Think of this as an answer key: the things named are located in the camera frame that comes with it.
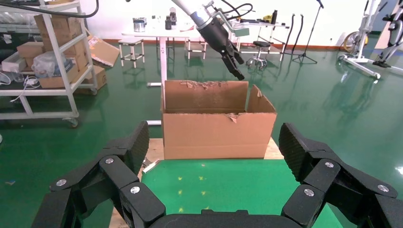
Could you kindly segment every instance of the white metal shelf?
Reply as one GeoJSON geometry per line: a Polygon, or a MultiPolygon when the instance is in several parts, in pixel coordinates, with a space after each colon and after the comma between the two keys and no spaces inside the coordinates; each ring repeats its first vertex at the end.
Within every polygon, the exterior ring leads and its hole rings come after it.
{"type": "MultiPolygon", "coordinates": [[[[33,7],[37,9],[44,9],[44,10],[51,10],[55,12],[59,11],[64,11],[68,9],[77,9],[78,14],[82,14],[81,7],[80,7],[80,2],[78,0],[69,2],[69,3],[64,3],[64,4],[58,4],[58,5],[45,5],[45,2],[43,0],[39,0],[41,3],[41,6],[38,7],[33,7]]],[[[4,7],[0,6],[0,12],[15,12],[15,13],[32,13],[31,11],[24,10],[24,9],[16,9],[16,8],[10,8],[10,7],[4,7]]],[[[58,46],[58,41],[56,39],[55,32],[53,30],[53,26],[50,20],[50,16],[48,14],[43,14],[43,19],[46,25],[46,28],[48,30],[49,38],[52,43],[53,50],[55,52],[55,56],[58,62],[58,66],[60,69],[61,73],[61,78],[63,80],[63,83],[65,85],[65,88],[63,89],[32,89],[32,90],[23,90],[23,89],[13,89],[13,90],[7,90],[7,89],[1,89],[0,87],[0,96],[19,96],[20,95],[20,100],[21,103],[24,107],[25,113],[1,113],[0,114],[0,120],[2,119],[39,119],[39,118],[62,118],[64,120],[68,120],[72,123],[73,126],[77,125],[77,118],[79,116],[76,102],[73,97],[73,92],[77,88],[91,88],[93,90],[96,90],[97,88],[97,81],[96,81],[96,75],[94,71],[94,67],[92,64],[92,58],[91,55],[88,54],[87,60],[88,60],[88,65],[87,69],[85,72],[81,75],[79,79],[76,80],[74,83],[70,83],[68,78],[67,78],[67,73],[64,68],[64,63],[62,60],[61,53],[75,45],[77,42],[84,40],[85,44],[85,50],[87,53],[91,53],[89,49],[88,42],[86,41],[86,28],[84,25],[84,20],[80,20],[80,26],[81,26],[81,31],[82,34],[79,35],[78,37],[72,39],[68,43],[62,45],[61,47],[58,46]],[[92,78],[93,78],[93,83],[92,84],[84,84],[81,85],[83,80],[86,78],[86,76],[91,73],[92,78]],[[32,109],[26,99],[26,96],[67,96],[68,101],[70,103],[71,111],[69,112],[37,112],[34,113],[32,112],[32,109]]],[[[2,29],[5,29],[7,31],[26,31],[28,29],[29,32],[33,33],[34,30],[31,28],[28,28],[27,25],[0,25],[0,31],[2,29]]]]}
{"type": "MultiPolygon", "coordinates": [[[[58,4],[58,5],[42,5],[42,6],[28,6],[36,9],[50,10],[54,12],[65,11],[72,8],[80,7],[80,1],[72,1],[68,3],[58,4]]],[[[32,11],[25,9],[17,9],[7,6],[0,6],[0,12],[8,12],[8,13],[33,13],[32,11]]]]}
{"type": "Polygon", "coordinates": [[[36,25],[13,25],[0,24],[0,32],[15,32],[15,33],[35,33],[39,34],[39,29],[36,25]]]}

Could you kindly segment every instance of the brown cardboard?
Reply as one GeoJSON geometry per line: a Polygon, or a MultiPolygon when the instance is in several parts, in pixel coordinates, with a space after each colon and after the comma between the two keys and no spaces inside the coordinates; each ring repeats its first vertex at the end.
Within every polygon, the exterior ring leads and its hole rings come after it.
{"type": "MultiPolygon", "coordinates": [[[[34,16],[34,19],[38,26],[39,32],[41,34],[48,33],[43,16],[36,15],[34,16]]],[[[80,19],[78,18],[53,15],[50,21],[52,22],[55,34],[77,33],[77,32],[81,34],[80,19]]]]}
{"type": "Polygon", "coordinates": [[[55,33],[74,33],[81,34],[80,19],[66,16],[53,15],[51,18],[55,33]]]}
{"type": "Polygon", "coordinates": [[[25,61],[27,62],[27,67],[31,69],[31,66],[34,65],[34,58],[25,58],[25,61]]]}
{"type": "Polygon", "coordinates": [[[119,55],[119,49],[98,37],[89,36],[88,44],[93,60],[107,67],[113,67],[119,55]]]}
{"type": "MultiPolygon", "coordinates": [[[[78,69],[77,69],[77,66],[74,65],[73,68],[71,68],[67,72],[68,81],[69,82],[73,81],[73,79],[76,78],[77,75],[78,75],[78,69]]],[[[39,78],[38,80],[39,80],[42,88],[62,88],[62,87],[64,87],[63,79],[60,76],[59,77],[39,78]]]]}
{"type": "MultiPolygon", "coordinates": [[[[44,47],[45,47],[45,51],[53,51],[53,47],[52,47],[52,43],[50,42],[50,39],[42,38],[42,40],[43,40],[43,44],[44,44],[44,47]]],[[[64,44],[66,44],[67,42],[63,42],[63,41],[58,40],[59,47],[64,45],[64,44]]],[[[82,40],[82,41],[79,41],[78,43],[76,43],[75,45],[73,45],[72,47],[68,48],[63,53],[65,55],[67,55],[67,56],[71,56],[71,55],[75,56],[75,55],[80,54],[80,53],[82,53],[84,51],[85,51],[85,46],[84,46],[84,41],[82,40]]]]}
{"type": "MultiPolygon", "coordinates": [[[[100,66],[94,66],[95,74],[96,74],[96,82],[98,87],[96,89],[102,88],[106,84],[106,71],[104,68],[100,66]]],[[[93,83],[92,74],[88,74],[86,78],[83,80],[85,84],[93,83]]],[[[75,93],[78,94],[92,94],[90,89],[77,89],[75,93]]]]}
{"type": "Polygon", "coordinates": [[[20,57],[35,58],[38,55],[43,54],[45,49],[42,42],[27,42],[18,46],[17,51],[20,57]]]}
{"type": "Polygon", "coordinates": [[[248,82],[166,81],[165,159],[263,158],[276,110],[248,82]]]}
{"type": "Polygon", "coordinates": [[[66,58],[71,58],[73,60],[73,63],[77,65],[78,71],[86,70],[88,59],[84,51],[75,56],[66,55],[66,58]]]}

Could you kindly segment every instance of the wooden board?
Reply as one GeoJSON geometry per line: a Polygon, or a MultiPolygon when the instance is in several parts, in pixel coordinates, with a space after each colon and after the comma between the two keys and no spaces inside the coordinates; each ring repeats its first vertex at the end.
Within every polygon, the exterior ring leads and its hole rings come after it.
{"type": "MultiPolygon", "coordinates": [[[[163,160],[163,139],[150,139],[146,156],[151,162],[156,161],[157,159],[163,160]]],[[[284,159],[283,155],[281,155],[280,150],[278,149],[278,146],[272,138],[270,138],[270,141],[267,145],[264,159],[284,159]]],[[[143,169],[140,170],[138,175],[140,179],[142,177],[142,171],[143,169]]],[[[112,212],[109,228],[128,228],[128,225],[115,208],[112,212]]]]}

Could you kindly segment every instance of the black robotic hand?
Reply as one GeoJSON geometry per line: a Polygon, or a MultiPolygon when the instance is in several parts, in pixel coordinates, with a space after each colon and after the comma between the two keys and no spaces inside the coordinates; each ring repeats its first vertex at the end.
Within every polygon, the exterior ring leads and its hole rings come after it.
{"type": "Polygon", "coordinates": [[[235,45],[228,39],[228,32],[220,21],[217,18],[213,18],[212,22],[200,29],[199,32],[211,48],[221,54],[222,60],[231,74],[238,80],[245,79],[235,64],[234,59],[236,59],[239,64],[243,64],[244,61],[235,45]]]}

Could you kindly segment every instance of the microphone stand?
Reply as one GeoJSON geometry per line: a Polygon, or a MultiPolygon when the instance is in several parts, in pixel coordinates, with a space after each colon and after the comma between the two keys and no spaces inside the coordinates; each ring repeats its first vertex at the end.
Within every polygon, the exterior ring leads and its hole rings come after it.
{"type": "Polygon", "coordinates": [[[319,8],[317,9],[317,14],[316,14],[315,22],[314,22],[314,25],[313,25],[313,27],[312,27],[311,34],[309,35],[308,43],[307,43],[307,45],[305,46],[305,51],[304,51],[302,54],[298,55],[297,58],[293,59],[293,60],[292,60],[293,62],[297,62],[297,63],[299,63],[299,64],[317,64],[317,61],[316,61],[316,60],[314,60],[314,59],[312,59],[312,58],[310,58],[310,57],[307,56],[307,49],[308,49],[309,42],[311,41],[312,33],[314,32],[314,28],[315,28],[315,25],[316,25],[316,20],[317,20],[317,17],[318,17],[318,15],[319,15],[320,9],[323,8],[322,3],[321,3],[319,0],[317,0],[317,1],[319,2],[320,5],[319,5],[319,8]],[[304,59],[305,59],[305,58],[307,58],[307,59],[313,61],[313,63],[304,63],[304,59]]]}

